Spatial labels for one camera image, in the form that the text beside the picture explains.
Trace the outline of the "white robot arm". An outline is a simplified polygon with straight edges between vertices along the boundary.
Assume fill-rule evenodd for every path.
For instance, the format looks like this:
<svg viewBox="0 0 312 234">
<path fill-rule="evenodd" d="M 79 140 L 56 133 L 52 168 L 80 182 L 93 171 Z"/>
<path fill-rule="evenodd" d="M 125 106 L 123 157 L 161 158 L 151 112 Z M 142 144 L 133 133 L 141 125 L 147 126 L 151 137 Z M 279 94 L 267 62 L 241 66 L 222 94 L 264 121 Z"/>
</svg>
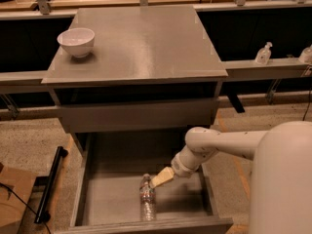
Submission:
<svg viewBox="0 0 312 234">
<path fill-rule="evenodd" d="M 249 234 L 312 234 L 312 123 L 292 121 L 267 131 L 194 127 L 171 164 L 151 180 L 158 187 L 189 177 L 217 153 L 252 162 Z"/>
</svg>

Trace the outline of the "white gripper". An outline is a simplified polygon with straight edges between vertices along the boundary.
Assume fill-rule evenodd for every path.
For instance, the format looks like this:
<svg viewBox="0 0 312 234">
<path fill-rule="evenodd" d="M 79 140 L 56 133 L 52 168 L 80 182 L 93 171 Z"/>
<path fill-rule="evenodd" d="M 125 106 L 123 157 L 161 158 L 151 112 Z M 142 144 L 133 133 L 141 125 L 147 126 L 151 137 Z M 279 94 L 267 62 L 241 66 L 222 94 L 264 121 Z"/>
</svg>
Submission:
<svg viewBox="0 0 312 234">
<path fill-rule="evenodd" d="M 174 179 L 174 176 L 191 177 L 202 163 L 207 161 L 207 153 L 197 153 L 184 146 L 171 162 L 171 167 L 165 167 L 150 181 L 150 186 L 156 188 Z"/>
</svg>

